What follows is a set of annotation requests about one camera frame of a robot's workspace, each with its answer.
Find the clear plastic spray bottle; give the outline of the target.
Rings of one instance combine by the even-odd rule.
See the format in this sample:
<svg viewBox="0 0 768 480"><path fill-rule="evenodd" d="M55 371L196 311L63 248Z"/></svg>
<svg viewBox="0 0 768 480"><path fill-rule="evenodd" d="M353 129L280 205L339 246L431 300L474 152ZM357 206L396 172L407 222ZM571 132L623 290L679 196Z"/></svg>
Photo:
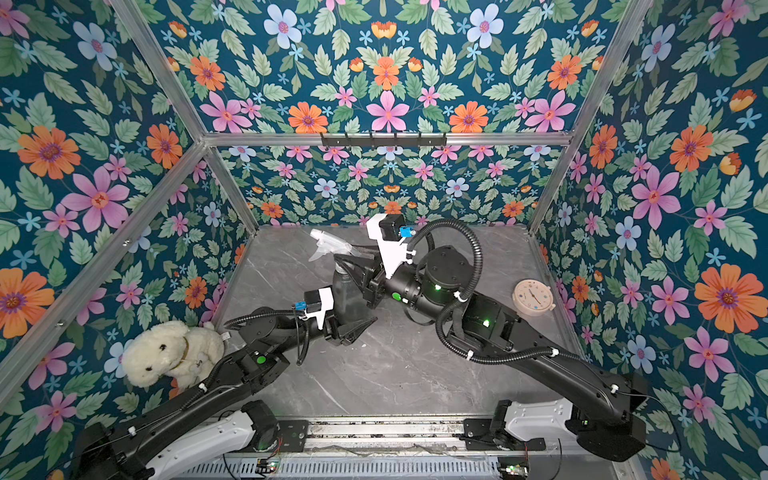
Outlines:
<svg viewBox="0 0 768 480"><path fill-rule="evenodd" d="M329 319L327 340L335 345L351 345L377 318L348 273L341 273L337 269L331 288L335 306Z"/></svg>

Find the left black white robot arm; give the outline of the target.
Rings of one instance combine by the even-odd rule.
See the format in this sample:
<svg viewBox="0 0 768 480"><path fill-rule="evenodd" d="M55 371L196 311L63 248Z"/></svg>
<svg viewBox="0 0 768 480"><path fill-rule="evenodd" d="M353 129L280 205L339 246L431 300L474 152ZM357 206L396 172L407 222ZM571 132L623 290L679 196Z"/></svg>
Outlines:
<svg viewBox="0 0 768 480"><path fill-rule="evenodd" d="M75 479L172 479L215 457L252 448L276 450L282 435L255 394L305 360L316 339L351 344L376 318L381 297L351 280L306 293L287 310L261 307L225 323L228 353L195 374L190 386L126 425L88 427L77 439Z"/></svg>

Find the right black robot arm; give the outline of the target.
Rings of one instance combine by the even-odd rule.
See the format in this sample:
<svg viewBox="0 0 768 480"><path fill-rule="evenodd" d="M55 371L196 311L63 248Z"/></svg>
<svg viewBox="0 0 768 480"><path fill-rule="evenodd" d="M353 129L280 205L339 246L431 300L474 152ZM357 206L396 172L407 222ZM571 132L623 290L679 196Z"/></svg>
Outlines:
<svg viewBox="0 0 768 480"><path fill-rule="evenodd" d="M516 369L557 394L540 403L500 402L491 442L512 449L530 440L572 439L614 462L645 448L647 427L636 411L648 397L647 382L598 368L536 330L529 318L555 304L548 286L519 282L512 307L477 292L482 246L460 220L414 230L400 214L378 214L366 229L378 249L368 279L371 305L390 296L432 320L453 354Z"/></svg>

